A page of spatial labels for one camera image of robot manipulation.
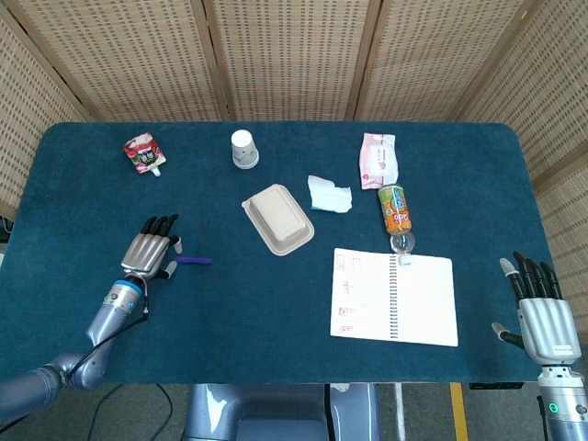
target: pink snack package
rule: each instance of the pink snack package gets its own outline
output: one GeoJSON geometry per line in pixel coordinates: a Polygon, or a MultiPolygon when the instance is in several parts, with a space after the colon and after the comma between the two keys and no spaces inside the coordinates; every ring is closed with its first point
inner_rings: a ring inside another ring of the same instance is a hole
{"type": "Polygon", "coordinates": [[[359,153],[362,190],[396,184],[398,162],[394,152],[395,139],[394,135],[364,133],[364,141],[359,153]]]}
{"type": "Polygon", "coordinates": [[[125,144],[123,150],[139,173],[151,170],[154,175],[161,175],[159,165],[165,162],[165,156],[151,133],[135,136],[125,144]]]}

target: robotic hand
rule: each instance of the robotic hand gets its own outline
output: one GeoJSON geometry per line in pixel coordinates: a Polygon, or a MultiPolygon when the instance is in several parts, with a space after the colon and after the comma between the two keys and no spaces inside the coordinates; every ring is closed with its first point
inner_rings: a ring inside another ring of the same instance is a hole
{"type": "Polygon", "coordinates": [[[0,383],[0,433],[29,413],[49,405],[63,387],[91,390],[102,382],[115,337],[145,322],[149,316],[148,281],[174,274],[175,261],[165,269],[160,269],[160,265],[170,246],[178,254],[182,253],[181,239],[167,237],[177,217],[174,214],[150,218],[135,236],[121,262],[124,277],[114,282],[86,332],[92,342],[88,352],[62,354],[43,367],[0,383]],[[141,297],[141,318],[125,325],[141,297]]]}
{"type": "Polygon", "coordinates": [[[570,366],[582,356],[570,305],[562,299],[553,269],[514,252],[520,271],[507,259],[500,264],[510,280],[521,325],[520,335],[493,323],[498,338],[525,350],[541,366],[538,377],[542,415],[552,441],[588,441],[588,401],[582,377],[570,366]]]}

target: open notebook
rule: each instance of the open notebook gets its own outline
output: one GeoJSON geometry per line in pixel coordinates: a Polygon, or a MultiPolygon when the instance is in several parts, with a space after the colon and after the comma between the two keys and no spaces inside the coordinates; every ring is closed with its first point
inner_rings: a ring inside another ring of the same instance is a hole
{"type": "Polygon", "coordinates": [[[331,335],[458,345],[451,260],[335,248],[331,335]]]}

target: white cup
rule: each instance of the white cup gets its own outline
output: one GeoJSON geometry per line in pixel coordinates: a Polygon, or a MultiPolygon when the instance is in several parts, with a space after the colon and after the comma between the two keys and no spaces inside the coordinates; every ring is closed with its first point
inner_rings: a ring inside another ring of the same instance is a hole
{"type": "Polygon", "coordinates": [[[237,130],[231,136],[232,161],[239,168],[253,168],[259,162],[259,152],[255,148],[254,138],[247,130],[237,130]]]}

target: woven screen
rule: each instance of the woven screen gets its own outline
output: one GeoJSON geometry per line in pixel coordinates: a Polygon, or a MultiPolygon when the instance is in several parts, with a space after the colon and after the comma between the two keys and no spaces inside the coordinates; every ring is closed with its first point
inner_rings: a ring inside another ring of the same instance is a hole
{"type": "Polygon", "coordinates": [[[531,177],[588,139],[588,3],[545,2],[468,109],[518,133],[531,177]]]}
{"type": "Polygon", "coordinates": [[[56,122],[84,118],[14,26],[0,14],[0,215],[11,220],[43,132],[56,122]]]}
{"type": "Polygon", "coordinates": [[[99,118],[220,118],[189,1],[8,4],[99,118]]]}
{"type": "Polygon", "coordinates": [[[588,166],[538,199],[561,291],[588,331],[588,166]]]}
{"type": "Polygon", "coordinates": [[[237,119],[343,119],[368,0],[213,0],[237,119]]]}
{"type": "Polygon", "coordinates": [[[447,119],[521,1],[392,2],[358,119],[447,119]]]}

